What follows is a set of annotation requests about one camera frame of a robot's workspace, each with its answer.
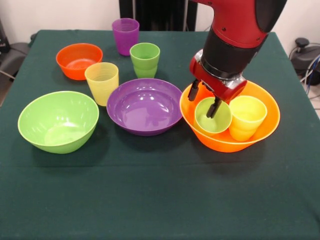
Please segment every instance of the purple bowl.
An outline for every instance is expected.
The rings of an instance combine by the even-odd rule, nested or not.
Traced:
[[[114,90],[107,102],[110,118],[139,136],[162,134],[181,118],[182,92],[173,84],[155,78],[127,81]]]

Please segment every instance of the large orange bowl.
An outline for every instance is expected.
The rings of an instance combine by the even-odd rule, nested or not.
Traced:
[[[260,99],[265,104],[268,113],[263,123],[257,129],[255,134],[247,141],[234,140],[231,137],[228,129],[219,134],[216,134],[213,136],[207,136],[201,133],[200,131],[198,131],[194,127],[195,109],[197,104],[202,99],[207,97],[212,97],[213,94],[210,91],[208,91],[205,86],[203,86],[202,84],[199,84],[199,91],[196,95],[195,100],[189,101],[188,93],[190,88],[191,88],[191,85],[189,85],[181,95],[180,110],[184,120],[191,127],[191,129],[193,130],[197,138],[200,140],[200,142],[202,142],[204,145],[206,145],[210,149],[213,149],[219,152],[224,152],[224,153],[233,153],[233,152],[243,150],[251,146],[252,144],[270,136],[279,125],[280,110],[275,99],[270,95],[270,93],[268,93],[259,85],[251,81],[247,81],[245,88],[239,94],[239,96],[240,95],[253,96],[255,98]]]

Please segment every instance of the white wall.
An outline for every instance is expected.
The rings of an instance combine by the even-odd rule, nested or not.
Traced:
[[[273,28],[287,54],[295,47],[295,39],[304,37],[320,43],[320,0],[287,0]],[[205,30],[213,20],[211,7],[199,4],[196,31]]]
[[[288,0],[273,28],[287,54],[295,39],[320,43],[320,0]],[[40,29],[111,30],[119,0],[0,0],[0,18],[10,43],[29,42]],[[214,12],[199,4],[196,31],[211,25]]]
[[[29,42],[40,29],[111,30],[119,0],[0,0],[9,42]]]

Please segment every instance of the bowl rim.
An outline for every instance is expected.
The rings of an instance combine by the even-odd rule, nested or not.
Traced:
[[[200,132],[200,131],[199,131],[198,129],[196,129],[191,123],[189,123],[189,122],[187,121],[186,116],[184,115],[184,113],[183,113],[183,111],[182,111],[182,107],[181,107],[181,105],[182,105],[182,96],[183,96],[185,90],[188,89],[189,87],[191,87],[192,84],[188,85],[188,86],[183,90],[183,92],[182,92],[182,94],[181,94],[181,97],[180,97],[179,106],[180,106],[180,111],[181,111],[181,114],[182,114],[182,116],[183,116],[183,119],[184,119],[185,122],[191,127],[191,129],[192,129],[193,131],[196,131],[196,132],[197,132],[197,134],[200,134],[200,135],[202,135],[203,137],[205,137],[205,138],[207,138],[207,139],[214,140],[214,141],[219,142],[219,143],[222,143],[222,144],[247,145],[247,144],[254,144],[254,143],[257,143],[257,142],[259,142],[259,141],[261,141],[261,140],[263,140],[263,139],[266,139],[266,138],[269,137],[269,136],[277,129],[277,127],[279,126],[279,122],[280,122],[280,118],[281,118],[280,109],[279,109],[278,103],[276,102],[276,100],[274,99],[274,97],[273,97],[267,90],[265,90],[263,87],[259,86],[258,84],[254,83],[254,82],[252,82],[252,81],[247,80],[247,82],[249,82],[250,84],[256,85],[257,87],[259,87],[259,88],[261,88],[263,91],[265,91],[265,93],[270,96],[270,98],[272,99],[272,101],[273,101],[273,102],[275,103],[275,105],[276,105],[276,110],[277,110],[277,113],[278,113],[278,116],[279,116],[279,117],[278,117],[278,119],[277,119],[277,122],[276,122],[274,128],[273,128],[267,135],[265,135],[264,137],[260,137],[259,139],[256,139],[256,140],[253,140],[253,141],[229,142],[229,141],[222,141],[222,140],[213,138],[214,135],[213,135],[213,137],[210,137],[210,136],[207,136],[207,135],[203,134],[202,132]]]
[[[168,82],[168,81],[165,81],[165,80],[161,80],[161,79],[158,79],[158,78],[152,78],[152,77],[145,77],[145,78],[136,78],[136,79],[132,79],[132,80],[129,80],[129,81],[126,81],[124,83],[122,83],[121,85],[119,85],[119,87],[117,87],[109,96],[109,99],[108,101],[110,100],[110,98],[112,99],[113,96],[116,94],[117,91],[119,91],[120,87],[121,86],[125,86],[126,84],[129,84],[129,83],[132,83],[132,82],[138,82],[138,81],[141,81],[141,80],[146,80],[146,79],[149,79],[149,80],[153,80],[153,81],[156,81],[156,82],[162,82],[162,83],[165,83],[165,84],[168,84],[170,86],[172,86],[173,88],[177,89],[179,92],[180,92],[180,98],[182,96],[182,91],[177,87],[175,86],[174,84],[172,84],[171,82]],[[109,117],[111,118],[111,120],[117,124],[119,127],[123,128],[123,129],[126,129],[127,131],[133,131],[133,132],[140,132],[140,133],[152,133],[152,132],[157,132],[157,131],[160,131],[160,130],[164,130],[164,129],[167,129],[167,128],[171,128],[172,126],[174,126],[177,122],[179,122],[181,119],[182,119],[182,113],[180,111],[180,103],[177,102],[177,105],[176,105],[178,108],[179,108],[179,117],[177,117],[177,119],[172,122],[171,124],[169,124],[168,126],[166,127],[160,127],[160,128],[157,128],[157,129],[153,129],[153,130],[137,130],[137,129],[133,129],[133,128],[129,128],[129,127],[126,127],[124,125],[120,125],[119,123],[117,123],[117,121],[115,121],[115,118],[111,115],[110,113],[110,107],[109,107],[109,104],[107,103],[106,104],[106,111],[109,115]]]
[[[62,65],[62,64],[58,61],[58,56],[61,54],[62,51],[64,51],[65,49],[68,49],[69,47],[72,47],[72,46],[80,46],[80,45],[82,45],[82,46],[87,45],[87,46],[92,46],[92,47],[96,48],[96,49],[99,51],[100,55],[101,55],[100,58],[99,58],[99,60],[97,61],[97,63],[99,63],[99,62],[102,61],[102,58],[104,57],[104,56],[103,56],[104,53],[103,53],[103,51],[102,51],[102,49],[101,49],[100,47],[98,47],[97,45],[94,45],[94,44],[92,44],[92,43],[77,42],[77,43],[69,44],[69,45],[61,48],[61,49],[58,51],[58,53],[55,55],[55,61],[56,61],[56,63],[57,63],[61,68],[68,69],[68,70],[77,70],[77,71],[86,70],[87,67],[82,67],[82,68],[77,68],[77,69],[70,68],[70,67],[66,67],[66,66]]]
[[[97,112],[97,116],[96,116],[96,119],[95,119],[95,124],[93,124],[93,126],[88,130],[86,131],[81,137],[79,137],[78,139],[76,140],[72,140],[72,141],[68,141],[68,142],[65,142],[63,144],[54,144],[54,145],[47,145],[47,144],[42,144],[42,143],[37,143],[35,141],[31,141],[30,139],[28,139],[21,131],[20,129],[20,123],[21,123],[21,117],[23,115],[23,113],[28,109],[28,107],[33,104],[34,102],[38,101],[39,99],[42,99],[42,98],[45,98],[49,95],[55,95],[55,94],[63,94],[63,93],[72,93],[72,94],[76,94],[76,95],[82,95],[82,96],[85,96],[86,98],[88,98],[90,101],[92,101],[94,103],[94,106],[95,106],[95,109],[96,109],[96,112]],[[18,121],[17,121],[17,127],[18,127],[18,131],[20,133],[20,135],[25,139],[27,140],[29,143],[33,144],[33,145],[37,145],[37,146],[41,146],[41,147],[60,147],[60,146],[65,146],[65,145],[68,145],[68,144],[71,144],[71,143],[74,143],[76,141],[78,141],[79,139],[82,139],[85,135],[87,135],[88,133],[90,133],[97,125],[97,122],[99,120],[99,107],[97,105],[97,103],[91,98],[89,97],[88,95],[82,93],[82,92],[78,92],[78,91],[68,91],[68,90],[63,90],[63,91],[54,91],[54,92],[50,92],[50,93],[47,93],[47,94],[44,94],[42,96],[39,96],[37,97],[36,99],[32,100],[28,105],[26,105],[23,110],[21,111],[20,115],[19,115],[19,118],[18,118]]]

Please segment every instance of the plastic cup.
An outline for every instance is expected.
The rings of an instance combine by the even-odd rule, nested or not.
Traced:
[[[229,132],[233,139],[240,142],[255,134],[268,113],[266,105],[253,96],[237,96],[230,101],[229,107],[232,112]]]
[[[219,134],[227,130],[232,121],[231,110],[224,101],[221,102],[214,117],[207,117],[207,112],[215,97],[207,97],[201,100],[194,111],[194,127],[207,136]]]
[[[139,79],[153,79],[158,69],[160,48],[149,42],[142,42],[130,49],[134,72]]]
[[[89,66],[84,72],[95,102],[107,106],[110,94],[119,86],[119,70],[110,62],[99,62]]]
[[[116,48],[121,55],[130,56],[130,48],[139,41],[139,26],[132,18],[120,18],[112,23]]]

